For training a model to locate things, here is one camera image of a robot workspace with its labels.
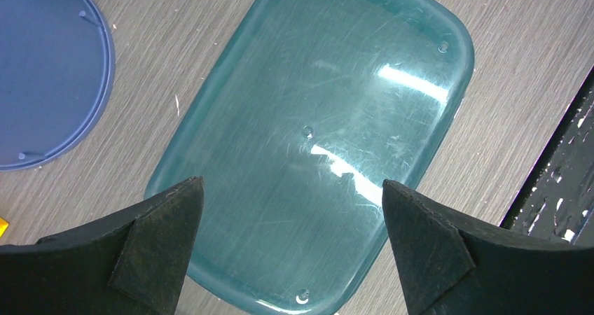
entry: plastic lid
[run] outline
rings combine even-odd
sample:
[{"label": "plastic lid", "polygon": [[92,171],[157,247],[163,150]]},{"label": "plastic lid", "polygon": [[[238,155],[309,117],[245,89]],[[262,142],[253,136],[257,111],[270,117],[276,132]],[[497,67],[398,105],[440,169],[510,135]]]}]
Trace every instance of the plastic lid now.
[{"label": "plastic lid", "polygon": [[0,171],[73,148],[113,85],[113,42],[91,0],[0,0]]},{"label": "plastic lid", "polygon": [[188,276],[250,314],[337,312],[387,240],[382,182],[419,183],[473,65],[433,0],[256,0],[146,191],[204,176]]}]

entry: teal plastic tray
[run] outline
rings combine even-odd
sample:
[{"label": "teal plastic tray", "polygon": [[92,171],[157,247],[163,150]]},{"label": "teal plastic tray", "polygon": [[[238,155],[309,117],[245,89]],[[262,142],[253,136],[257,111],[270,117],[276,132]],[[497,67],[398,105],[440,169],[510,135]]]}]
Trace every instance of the teal plastic tray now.
[{"label": "teal plastic tray", "polygon": [[334,314],[387,240],[473,71],[433,0],[256,0],[148,185],[204,176],[188,275],[253,314]]}]

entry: gray wood grain surface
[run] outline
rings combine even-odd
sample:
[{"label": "gray wood grain surface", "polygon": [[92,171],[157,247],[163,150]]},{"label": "gray wood grain surface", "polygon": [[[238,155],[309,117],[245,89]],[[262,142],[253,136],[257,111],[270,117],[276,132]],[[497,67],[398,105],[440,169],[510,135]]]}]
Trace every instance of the gray wood grain surface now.
[{"label": "gray wood grain surface", "polygon": [[[64,157],[0,173],[0,244],[30,244],[142,199],[167,142],[253,0],[95,0],[116,43],[99,124]],[[420,192],[498,223],[594,64],[594,0],[437,0],[469,29],[476,71]],[[177,116],[175,96],[181,115]],[[243,314],[186,278],[179,314]],[[386,246],[339,311],[405,314]]]}]

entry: blue round lid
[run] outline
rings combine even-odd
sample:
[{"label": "blue round lid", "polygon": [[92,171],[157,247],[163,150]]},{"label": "blue round lid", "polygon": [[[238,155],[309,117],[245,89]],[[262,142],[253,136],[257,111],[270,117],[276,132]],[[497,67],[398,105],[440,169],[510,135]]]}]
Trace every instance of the blue round lid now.
[{"label": "blue round lid", "polygon": [[0,171],[78,144],[113,85],[113,42],[91,0],[0,0]]}]

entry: yellow object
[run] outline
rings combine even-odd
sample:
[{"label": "yellow object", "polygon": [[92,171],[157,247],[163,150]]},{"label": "yellow object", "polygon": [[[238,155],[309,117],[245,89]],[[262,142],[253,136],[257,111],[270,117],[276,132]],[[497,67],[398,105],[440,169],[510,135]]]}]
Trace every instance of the yellow object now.
[{"label": "yellow object", "polygon": [[2,237],[2,235],[4,234],[4,231],[6,231],[7,227],[8,227],[8,222],[5,221],[4,219],[0,218],[0,237]]}]

